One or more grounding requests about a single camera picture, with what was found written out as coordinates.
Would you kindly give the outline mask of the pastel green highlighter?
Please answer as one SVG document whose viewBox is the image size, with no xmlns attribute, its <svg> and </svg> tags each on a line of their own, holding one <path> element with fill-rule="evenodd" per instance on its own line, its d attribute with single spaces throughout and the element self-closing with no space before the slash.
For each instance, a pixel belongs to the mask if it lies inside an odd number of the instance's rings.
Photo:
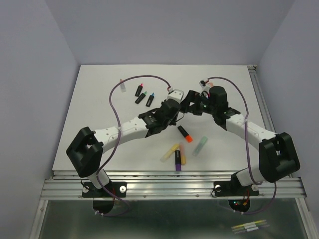
<svg viewBox="0 0 319 239">
<path fill-rule="evenodd" d="M 203 147 L 206 145 L 207 141 L 208 141 L 208 138 L 206 136 L 203 136 L 201 140 L 199 141 L 198 145 L 195 147 L 192 155 L 197 156 L 201 152 Z"/>
</svg>

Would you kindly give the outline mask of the clear marker orange tip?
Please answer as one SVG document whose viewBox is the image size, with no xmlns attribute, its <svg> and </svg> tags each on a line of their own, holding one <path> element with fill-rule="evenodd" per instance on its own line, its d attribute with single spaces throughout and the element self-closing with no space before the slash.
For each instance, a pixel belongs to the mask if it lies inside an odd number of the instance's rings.
<svg viewBox="0 0 319 239">
<path fill-rule="evenodd" d="M 123 93 L 126 92 L 126 87 L 125 87 L 124 81 L 122 79 L 120 79 L 120 90 Z"/>
</svg>

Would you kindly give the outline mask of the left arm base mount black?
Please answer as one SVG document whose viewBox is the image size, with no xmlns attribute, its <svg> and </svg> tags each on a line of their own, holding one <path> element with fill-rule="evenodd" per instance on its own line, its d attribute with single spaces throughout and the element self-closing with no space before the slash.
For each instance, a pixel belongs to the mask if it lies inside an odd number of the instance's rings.
<svg viewBox="0 0 319 239">
<path fill-rule="evenodd" d="M 110 182 L 101 189 L 92 182 L 80 182 L 82 198 L 92 199 L 92 208 L 95 215 L 101 217 L 119 217 L 130 211 L 130 205 L 124 198 L 127 195 L 127 183 L 124 181 Z"/>
</svg>

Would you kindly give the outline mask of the black highlighter orange cap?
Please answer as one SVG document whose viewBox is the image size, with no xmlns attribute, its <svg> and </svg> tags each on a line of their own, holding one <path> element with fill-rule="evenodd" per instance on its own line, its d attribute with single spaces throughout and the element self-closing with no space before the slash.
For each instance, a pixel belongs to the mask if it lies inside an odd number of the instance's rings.
<svg viewBox="0 0 319 239">
<path fill-rule="evenodd" d="M 181 125 L 178 126 L 177 129 L 179 130 L 179 132 L 182 134 L 182 136 L 185 138 L 185 140 L 188 143 L 193 142 L 192 137 L 189 135 L 189 133 Z"/>
</svg>

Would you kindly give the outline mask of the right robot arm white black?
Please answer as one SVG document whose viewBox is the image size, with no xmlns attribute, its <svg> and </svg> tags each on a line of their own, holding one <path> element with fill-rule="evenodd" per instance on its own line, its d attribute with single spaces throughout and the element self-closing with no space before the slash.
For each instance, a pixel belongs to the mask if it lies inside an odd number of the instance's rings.
<svg viewBox="0 0 319 239">
<path fill-rule="evenodd" d="M 224 130 L 253 146 L 259 152 L 259 161 L 232 175 L 229 188 L 234 194 L 241 194 L 247 186 L 278 180 L 299 171 L 300 162 L 291 136 L 275 133 L 250 121 L 228 103 L 223 87 L 210 88 L 209 93 L 189 91 L 181 102 L 181 111 L 200 116 L 212 115 L 214 122 Z"/>
</svg>

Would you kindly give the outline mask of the black highlighter green cap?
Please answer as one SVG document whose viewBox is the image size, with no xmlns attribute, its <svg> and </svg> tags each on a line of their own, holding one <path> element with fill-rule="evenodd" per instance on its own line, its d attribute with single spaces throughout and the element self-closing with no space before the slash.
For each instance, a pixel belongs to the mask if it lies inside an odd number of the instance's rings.
<svg viewBox="0 0 319 239">
<path fill-rule="evenodd" d="M 141 94 L 137 97 L 137 99 L 135 100 L 135 103 L 136 103 L 136 104 L 139 104 L 139 103 L 145 98 L 146 95 L 147 95 L 147 92 L 141 93 Z"/>
</svg>

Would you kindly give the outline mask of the black highlighter pink tip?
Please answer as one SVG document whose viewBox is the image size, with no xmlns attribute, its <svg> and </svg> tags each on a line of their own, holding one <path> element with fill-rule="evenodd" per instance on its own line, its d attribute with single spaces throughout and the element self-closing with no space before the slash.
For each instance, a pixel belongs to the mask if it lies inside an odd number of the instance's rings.
<svg viewBox="0 0 319 239">
<path fill-rule="evenodd" d="M 143 84 L 139 84 L 138 87 L 137 87 L 137 90 L 135 92 L 135 97 L 139 97 L 141 92 L 142 92 L 142 89 L 143 89 Z"/>
</svg>

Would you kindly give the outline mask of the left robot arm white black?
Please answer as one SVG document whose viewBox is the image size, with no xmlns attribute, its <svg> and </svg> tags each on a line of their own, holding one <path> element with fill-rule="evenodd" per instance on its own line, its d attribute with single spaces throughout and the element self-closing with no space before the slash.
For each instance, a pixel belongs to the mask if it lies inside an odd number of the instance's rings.
<svg viewBox="0 0 319 239">
<path fill-rule="evenodd" d="M 157 109 L 147 111 L 118 127 L 90 130 L 80 129 L 66 150 L 79 177 L 87 178 L 99 196 L 110 193 L 108 175 L 100 169 L 102 155 L 120 144 L 147 138 L 174 125 L 181 109 L 181 100 L 166 99 Z"/>
</svg>

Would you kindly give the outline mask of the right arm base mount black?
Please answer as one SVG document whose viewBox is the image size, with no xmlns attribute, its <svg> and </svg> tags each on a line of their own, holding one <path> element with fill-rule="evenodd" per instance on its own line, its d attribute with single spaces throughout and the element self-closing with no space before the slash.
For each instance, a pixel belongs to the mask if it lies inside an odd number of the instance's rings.
<svg viewBox="0 0 319 239">
<path fill-rule="evenodd" d="M 251 196 L 259 196 L 260 193 L 257 186 L 253 189 L 253 184 L 242 186 L 237 178 L 237 174 L 231 175 L 230 180 L 213 182 L 211 196 L 213 198 L 229 197 L 228 203 L 231 209 L 244 214 L 250 209 Z"/>
</svg>

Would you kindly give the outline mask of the black highlighter blue cap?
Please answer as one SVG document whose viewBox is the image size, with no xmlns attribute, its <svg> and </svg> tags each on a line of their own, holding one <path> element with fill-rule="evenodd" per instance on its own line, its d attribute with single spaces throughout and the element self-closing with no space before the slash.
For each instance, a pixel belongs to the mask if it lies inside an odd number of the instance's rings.
<svg viewBox="0 0 319 239">
<path fill-rule="evenodd" d="M 150 106 L 151 106 L 151 104 L 152 104 L 152 102 L 153 102 L 153 100 L 154 100 L 154 97 L 155 97 L 155 94 L 154 94 L 154 93 L 152 93 L 152 94 L 149 96 L 149 98 L 148 98 L 148 100 L 147 100 L 147 103 L 146 103 L 146 107 L 150 107 Z"/>
</svg>

